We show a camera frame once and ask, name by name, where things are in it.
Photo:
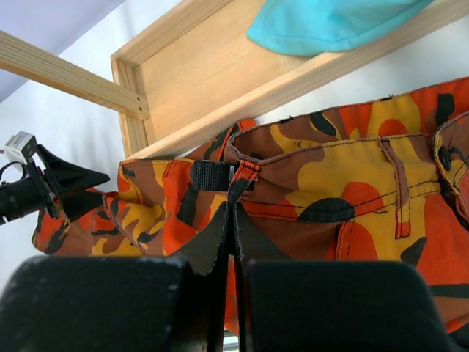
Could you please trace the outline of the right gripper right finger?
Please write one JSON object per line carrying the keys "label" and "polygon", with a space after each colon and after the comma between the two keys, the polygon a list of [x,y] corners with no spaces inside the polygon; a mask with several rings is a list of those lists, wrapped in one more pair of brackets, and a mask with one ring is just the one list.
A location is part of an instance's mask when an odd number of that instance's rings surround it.
{"label": "right gripper right finger", "polygon": [[293,260],[241,204],[233,235],[242,351],[456,351],[417,271],[389,261]]}

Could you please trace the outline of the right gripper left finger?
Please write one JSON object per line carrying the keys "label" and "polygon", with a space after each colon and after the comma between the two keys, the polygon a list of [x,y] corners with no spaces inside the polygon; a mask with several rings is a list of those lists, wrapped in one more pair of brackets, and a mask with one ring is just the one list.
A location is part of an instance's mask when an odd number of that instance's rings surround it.
{"label": "right gripper left finger", "polygon": [[168,257],[39,256],[1,296],[3,351],[220,351],[229,206]]}

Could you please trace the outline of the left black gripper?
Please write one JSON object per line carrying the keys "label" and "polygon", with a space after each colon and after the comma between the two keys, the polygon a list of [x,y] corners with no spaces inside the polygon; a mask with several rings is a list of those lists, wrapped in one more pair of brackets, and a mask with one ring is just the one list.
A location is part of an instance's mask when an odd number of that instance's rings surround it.
{"label": "left black gripper", "polygon": [[[44,173],[34,161],[26,164],[11,161],[1,167],[1,224],[39,210],[46,210],[55,219],[65,217],[68,221],[76,221],[103,204],[102,193],[88,190],[107,183],[110,177],[106,173],[64,161],[42,144],[37,145],[37,154],[45,167]],[[22,175],[15,182],[9,183],[2,178],[11,166],[19,166]],[[77,194],[59,194],[56,200],[51,188],[58,193]]]}

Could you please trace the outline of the orange camouflage trousers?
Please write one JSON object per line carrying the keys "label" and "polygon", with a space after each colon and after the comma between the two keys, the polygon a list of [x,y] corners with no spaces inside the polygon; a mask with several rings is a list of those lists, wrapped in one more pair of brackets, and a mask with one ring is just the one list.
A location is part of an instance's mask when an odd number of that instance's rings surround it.
{"label": "orange camouflage trousers", "polygon": [[55,255],[168,255],[228,196],[194,183],[226,166],[254,226],[300,260],[398,260],[430,286],[468,345],[468,79],[257,125],[234,124],[184,158],[123,161],[115,192],[76,221],[40,211],[32,244]]}

